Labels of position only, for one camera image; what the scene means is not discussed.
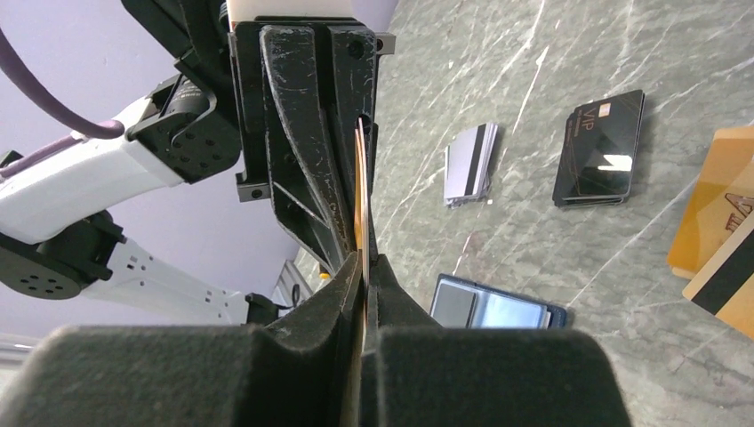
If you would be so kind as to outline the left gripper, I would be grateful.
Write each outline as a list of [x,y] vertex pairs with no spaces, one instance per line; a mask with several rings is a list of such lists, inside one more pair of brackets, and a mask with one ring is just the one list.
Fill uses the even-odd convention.
[[373,178],[381,57],[396,38],[347,1],[126,1],[177,75],[126,128],[129,195],[197,183],[236,162],[242,199],[269,197],[284,230],[336,273]]

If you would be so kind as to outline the orange credit card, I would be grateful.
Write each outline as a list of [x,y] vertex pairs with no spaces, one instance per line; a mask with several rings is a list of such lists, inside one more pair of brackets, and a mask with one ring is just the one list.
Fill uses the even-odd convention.
[[369,196],[367,182],[367,164],[365,147],[365,129],[362,117],[357,119],[355,128],[356,146],[356,204],[355,204],[355,237],[357,248],[362,254],[362,275],[364,288],[369,287],[370,278],[370,226],[369,226]]

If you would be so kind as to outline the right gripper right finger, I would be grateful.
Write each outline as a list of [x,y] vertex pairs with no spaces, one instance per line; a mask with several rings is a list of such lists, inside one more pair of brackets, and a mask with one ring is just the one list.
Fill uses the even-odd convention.
[[573,329],[440,326],[370,269],[359,422],[363,426],[628,426],[603,349]]

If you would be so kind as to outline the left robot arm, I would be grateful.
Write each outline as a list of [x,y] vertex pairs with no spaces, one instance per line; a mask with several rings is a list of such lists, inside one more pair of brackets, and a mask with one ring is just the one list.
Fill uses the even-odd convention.
[[279,306],[212,286],[127,237],[109,209],[237,161],[242,201],[328,273],[372,245],[367,221],[381,57],[396,38],[348,1],[127,1],[177,74],[95,124],[58,101],[7,40],[3,73],[69,135],[1,158],[1,280],[46,300],[86,296],[193,323],[274,321]]

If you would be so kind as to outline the blue leather card holder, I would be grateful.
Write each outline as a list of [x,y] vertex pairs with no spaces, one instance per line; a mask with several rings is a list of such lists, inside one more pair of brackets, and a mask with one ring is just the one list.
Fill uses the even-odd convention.
[[439,275],[437,284],[443,279],[477,293],[473,318],[465,328],[554,329],[567,326],[568,313],[563,307],[447,274]]

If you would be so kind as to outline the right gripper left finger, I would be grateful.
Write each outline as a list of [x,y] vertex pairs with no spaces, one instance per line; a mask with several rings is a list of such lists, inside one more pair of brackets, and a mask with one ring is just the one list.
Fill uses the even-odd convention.
[[1,401],[4,426],[355,426],[361,257],[268,326],[65,327]]

